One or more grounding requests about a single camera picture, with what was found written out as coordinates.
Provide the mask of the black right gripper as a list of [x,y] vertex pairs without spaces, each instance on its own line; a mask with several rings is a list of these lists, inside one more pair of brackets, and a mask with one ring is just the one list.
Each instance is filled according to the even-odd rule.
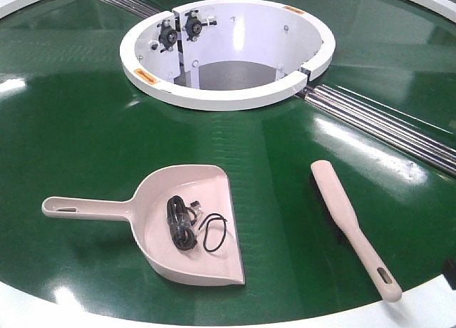
[[456,277],[455,260],[448,258],[443,265],[443,275],[448,282],[454,282]]

